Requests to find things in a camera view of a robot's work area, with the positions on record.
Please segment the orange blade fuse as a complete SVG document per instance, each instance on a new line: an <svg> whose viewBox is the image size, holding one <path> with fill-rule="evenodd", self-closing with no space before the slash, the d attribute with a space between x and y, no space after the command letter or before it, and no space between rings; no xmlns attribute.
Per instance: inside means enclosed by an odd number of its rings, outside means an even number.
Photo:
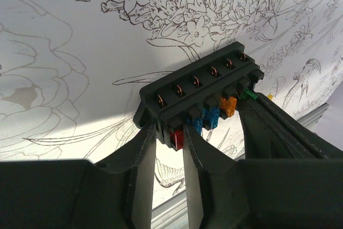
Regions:
<svg viewBox="0 0 343 229"><path fill-rule="evenodd" d="M232 117L236 110L237 99L229 97L228 99L221 98L220 116L223 119Z"/></svg>

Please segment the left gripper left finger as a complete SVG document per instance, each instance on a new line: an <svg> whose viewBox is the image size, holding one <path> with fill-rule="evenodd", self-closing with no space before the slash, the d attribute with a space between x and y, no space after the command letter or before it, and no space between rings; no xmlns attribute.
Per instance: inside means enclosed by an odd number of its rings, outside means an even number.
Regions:
<svg viewBox="0 0 343 229"><path fill-rule="evenodd" d="M96 228L150 228L156 129L147 122L136 136L96 166Z"/></svg>

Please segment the green blade fuse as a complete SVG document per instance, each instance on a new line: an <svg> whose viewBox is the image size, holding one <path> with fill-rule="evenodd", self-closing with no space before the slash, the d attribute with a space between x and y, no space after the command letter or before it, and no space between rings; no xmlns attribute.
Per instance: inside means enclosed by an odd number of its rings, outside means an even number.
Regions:
<svg viewBox="0 0 343 229"><path fill-rule="evenodd" d="M240 99L253 99L253 100L256 100L258 98L258 95L256 94L256 92L254 91L251 91L247 88L245 88L243 90L243 92L241 93L240 95Z"/></svg>

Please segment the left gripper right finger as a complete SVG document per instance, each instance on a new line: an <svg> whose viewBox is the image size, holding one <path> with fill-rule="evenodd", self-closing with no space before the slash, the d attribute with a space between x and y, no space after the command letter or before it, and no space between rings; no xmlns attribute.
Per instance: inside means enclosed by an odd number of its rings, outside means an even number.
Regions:
<svg viewBox="0 0 343 229"><path fill-rule="evenodd" d="M236 162L192 126L184 127L183 160L190 228L234 228Z"/></svg>

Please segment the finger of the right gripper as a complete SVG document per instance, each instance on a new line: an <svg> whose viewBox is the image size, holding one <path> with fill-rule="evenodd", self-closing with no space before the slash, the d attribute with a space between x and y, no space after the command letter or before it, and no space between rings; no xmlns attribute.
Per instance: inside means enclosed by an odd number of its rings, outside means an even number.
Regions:
<svg viewBox="0 0 343 229"><path fill-rule="evenodd" d="M253 99L239 100L247 159L317 159Z"/></svg>
<svg viewBox="0 0 343 229"><path fill-rule="evenodd" d="M260 107L271 115L276 121L293 136L298 145L304 147L313 157L318 159L342 159L342 151L326 140L298 123L272 100L263 94L258 94L256 99Z"/></svg>

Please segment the black fuse box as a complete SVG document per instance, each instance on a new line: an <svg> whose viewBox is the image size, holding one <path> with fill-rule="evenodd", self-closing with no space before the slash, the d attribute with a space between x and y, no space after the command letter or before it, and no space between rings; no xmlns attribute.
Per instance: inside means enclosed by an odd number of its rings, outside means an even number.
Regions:
<svg viewBox="0 0 343 229"><path fill-rule="evenodd" d="M183 130L187 119L203 119L204 108L220 109L221 98L238 100L245 88L252 91L264 78L244 49L243 44L234 42L144 86L133 118L135 125L143 128L153 122L158 140L172 148L170 131Z"/></svg>

